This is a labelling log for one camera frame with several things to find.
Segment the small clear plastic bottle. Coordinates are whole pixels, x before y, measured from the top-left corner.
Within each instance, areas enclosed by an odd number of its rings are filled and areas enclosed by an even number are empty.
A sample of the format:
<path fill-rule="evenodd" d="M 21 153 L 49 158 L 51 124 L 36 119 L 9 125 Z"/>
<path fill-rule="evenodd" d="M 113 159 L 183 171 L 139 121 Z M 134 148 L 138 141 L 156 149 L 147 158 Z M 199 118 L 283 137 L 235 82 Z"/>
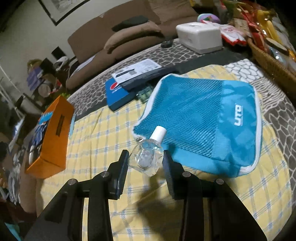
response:
<path fill-rule="evenodd" d="M 151 177 L 154 176 L 162 165 L 164 149 L 162 141 L 167 130 L 157 126 L 149 139 L 143 139 L 135 146 L 129 156 L 130 168 Z"/>

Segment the dark blue snack bag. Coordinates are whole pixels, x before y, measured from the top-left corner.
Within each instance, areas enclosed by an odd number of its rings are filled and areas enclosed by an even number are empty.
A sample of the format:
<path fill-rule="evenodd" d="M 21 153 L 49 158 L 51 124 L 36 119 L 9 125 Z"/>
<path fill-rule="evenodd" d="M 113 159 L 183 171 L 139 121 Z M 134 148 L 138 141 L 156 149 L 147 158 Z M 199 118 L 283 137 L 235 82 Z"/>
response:
<path fill-rule="evenodd" d="M 33 151 L 41 151 L 45 133 L 48 127 L 49 121 L 43 122 L 36 126 L 33 136 L 29 142 L 29 153 Z"/>

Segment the orange cardboard box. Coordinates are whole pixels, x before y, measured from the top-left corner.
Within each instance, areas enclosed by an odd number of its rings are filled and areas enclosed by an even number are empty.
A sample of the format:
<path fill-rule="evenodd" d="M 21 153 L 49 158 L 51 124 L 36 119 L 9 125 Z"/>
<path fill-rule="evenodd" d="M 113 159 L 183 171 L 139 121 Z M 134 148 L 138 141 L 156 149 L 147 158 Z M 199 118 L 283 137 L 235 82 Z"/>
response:
<path fill-rule="evenodd" d="M 27 165 L 25 173 L 35 178 L 46 179 L 66 168 L 68 135 L 74 107 L 64 97 L 59 96 L 47 108 L 52 112 L 37 159 Z"/>

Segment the cyan mesh pouch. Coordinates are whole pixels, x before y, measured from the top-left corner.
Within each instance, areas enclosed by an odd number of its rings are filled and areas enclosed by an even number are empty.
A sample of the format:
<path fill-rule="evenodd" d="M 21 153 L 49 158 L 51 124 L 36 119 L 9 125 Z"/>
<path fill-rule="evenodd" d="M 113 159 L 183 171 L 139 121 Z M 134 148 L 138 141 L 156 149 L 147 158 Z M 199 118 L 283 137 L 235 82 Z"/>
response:
<path fill-rule="evenodd" d="M 229 178 L 248 174 L 261 151 L 262 117 L 256 89 L 242 81 L 169 74 L 154 88 L 133 126 L 135 138 L 166 129 L 162 146 L 174 161 Z"/>

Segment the green plastic bag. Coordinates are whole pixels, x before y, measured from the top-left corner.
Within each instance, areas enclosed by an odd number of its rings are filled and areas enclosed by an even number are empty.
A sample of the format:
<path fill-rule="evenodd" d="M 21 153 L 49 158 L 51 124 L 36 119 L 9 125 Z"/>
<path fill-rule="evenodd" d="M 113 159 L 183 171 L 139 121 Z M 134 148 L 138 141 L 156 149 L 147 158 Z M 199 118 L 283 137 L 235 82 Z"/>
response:
<path fill-rule="evenodd" d="M 71 96 L 71 94 L 69 94 L 69 93 L 62 93 L 61 96 L 64 97 L 65 99 L 68 99 Z"/>

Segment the round tin can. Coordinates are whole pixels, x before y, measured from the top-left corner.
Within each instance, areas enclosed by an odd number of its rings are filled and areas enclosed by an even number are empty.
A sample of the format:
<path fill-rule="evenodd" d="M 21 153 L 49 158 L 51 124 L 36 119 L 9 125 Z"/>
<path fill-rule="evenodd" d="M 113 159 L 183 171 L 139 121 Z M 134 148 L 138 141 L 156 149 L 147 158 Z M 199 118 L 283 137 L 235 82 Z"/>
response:
<path fill-rule="evenodd" d="M 49 97 L 49 95 L 51 94 L 51 87 L 47 84 L 41 84 L 39 87 L 38 87 L 38 93 L 41 97 L 43 98 L 47 98 Z"/>

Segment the blue Pepsi box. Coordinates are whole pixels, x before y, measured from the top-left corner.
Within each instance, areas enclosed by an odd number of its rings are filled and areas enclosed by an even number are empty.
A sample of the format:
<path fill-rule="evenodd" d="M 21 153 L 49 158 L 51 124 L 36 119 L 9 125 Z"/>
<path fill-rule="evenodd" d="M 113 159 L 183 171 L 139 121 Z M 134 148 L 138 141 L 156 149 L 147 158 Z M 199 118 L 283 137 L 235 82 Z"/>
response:
<path fill-rule="evenodd" d="M 105 90 L 107 105 L 113 112 L 130 103 L 136 97 L 135 92 L 126 91 L 113 78 L 106 81 Z"/>

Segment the wicker basket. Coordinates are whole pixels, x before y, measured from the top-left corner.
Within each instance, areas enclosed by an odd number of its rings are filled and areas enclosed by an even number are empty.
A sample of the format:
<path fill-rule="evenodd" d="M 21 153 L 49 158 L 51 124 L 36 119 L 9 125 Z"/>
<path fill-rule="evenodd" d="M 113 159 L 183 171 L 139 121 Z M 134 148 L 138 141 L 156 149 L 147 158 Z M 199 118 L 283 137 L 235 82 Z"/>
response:
<path fill-rule="evenodd" d="M 254 59 L 269 74 L 274 81 L 281 87 L 286 95 L 295 98 L 295 75 L 290 72 L 280 61 L 275 60 L 269 54 L 259 49 L 251 38 L 247 39 Z"/>

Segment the brown sofa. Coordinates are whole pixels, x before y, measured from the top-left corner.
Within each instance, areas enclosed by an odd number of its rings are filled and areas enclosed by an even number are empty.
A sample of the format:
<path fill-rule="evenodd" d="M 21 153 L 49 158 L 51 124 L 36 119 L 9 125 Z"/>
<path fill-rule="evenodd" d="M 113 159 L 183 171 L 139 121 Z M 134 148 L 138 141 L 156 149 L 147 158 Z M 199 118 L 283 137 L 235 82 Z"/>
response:
<path fill-rule="evenodd" d="M 177 38 L 176 26 L 197 20 L 189 1 L 128 1 L 85 23 L 68 43 L 82 68 L 66 81 L 69 90 L 130 55 Z"/>

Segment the white tissue box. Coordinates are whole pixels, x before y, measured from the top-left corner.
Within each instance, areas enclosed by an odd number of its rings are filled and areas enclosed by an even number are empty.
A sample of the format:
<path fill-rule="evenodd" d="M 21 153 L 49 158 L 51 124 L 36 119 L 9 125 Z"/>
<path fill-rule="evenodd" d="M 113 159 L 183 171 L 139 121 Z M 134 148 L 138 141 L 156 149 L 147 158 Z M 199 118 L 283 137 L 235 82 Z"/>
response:
<path fill-rule="evenodd" d="M 198 54 L 207 54 L 223 48 L 221 31 L 210 24 L 191 22 L 176 26 L 182 45 Z"/>

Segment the black remote control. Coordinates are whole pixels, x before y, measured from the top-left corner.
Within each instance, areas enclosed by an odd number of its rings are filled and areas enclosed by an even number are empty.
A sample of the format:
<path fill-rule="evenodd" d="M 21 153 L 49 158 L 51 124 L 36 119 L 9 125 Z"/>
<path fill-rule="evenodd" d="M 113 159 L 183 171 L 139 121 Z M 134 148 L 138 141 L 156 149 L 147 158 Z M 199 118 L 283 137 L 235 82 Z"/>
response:
<path fill-rule="evenodd" d="M 170 48 L 173 45 L 173 42 L 173 39 L 165 40 L 161 43 L 161 48 Z"/>

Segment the brown cushion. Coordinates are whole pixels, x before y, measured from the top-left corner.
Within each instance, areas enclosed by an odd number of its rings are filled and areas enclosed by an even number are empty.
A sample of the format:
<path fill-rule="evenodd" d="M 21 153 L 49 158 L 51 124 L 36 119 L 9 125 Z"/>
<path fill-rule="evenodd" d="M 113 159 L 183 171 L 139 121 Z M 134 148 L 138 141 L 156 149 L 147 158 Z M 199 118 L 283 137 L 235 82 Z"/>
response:
<path fill-rule="evenodd" d="M 152 21 L 114 33 L 104 45 L 104 50 L 111 54 L 114 49 L 124 43 L 149 36 L 164 37 L 161 28 Z"/>

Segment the black flat cushion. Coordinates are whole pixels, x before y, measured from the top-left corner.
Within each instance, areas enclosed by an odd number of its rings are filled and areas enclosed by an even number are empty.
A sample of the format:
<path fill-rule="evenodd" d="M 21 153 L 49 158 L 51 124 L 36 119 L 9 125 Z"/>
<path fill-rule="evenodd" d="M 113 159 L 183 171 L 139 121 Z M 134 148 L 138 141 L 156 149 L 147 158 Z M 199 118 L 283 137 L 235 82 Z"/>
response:
<path fill-rule="evenodd" d="M 134 27 L 134 26 L 138 26 L 144 23 L 147 23 L 149 21 L 149 19 L 145 16 L 133 16 L 127 20 L 122 21 L 121 23 L 113 26 L 111 29 L 114 32 L 118 32 L 120 30 L 126 29 L 126 28 L 130 28 L 130 27 Z"/>

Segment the framed wall painting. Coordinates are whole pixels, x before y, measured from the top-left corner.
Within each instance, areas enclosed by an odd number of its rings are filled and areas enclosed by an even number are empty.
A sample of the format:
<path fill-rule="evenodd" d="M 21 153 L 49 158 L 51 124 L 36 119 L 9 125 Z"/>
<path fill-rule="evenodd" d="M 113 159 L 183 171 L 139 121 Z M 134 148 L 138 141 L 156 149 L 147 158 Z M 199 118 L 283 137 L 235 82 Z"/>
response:
<path fill-rule="evenodd" d="M 38 0 L 55 26 L 89 0 Z"/>

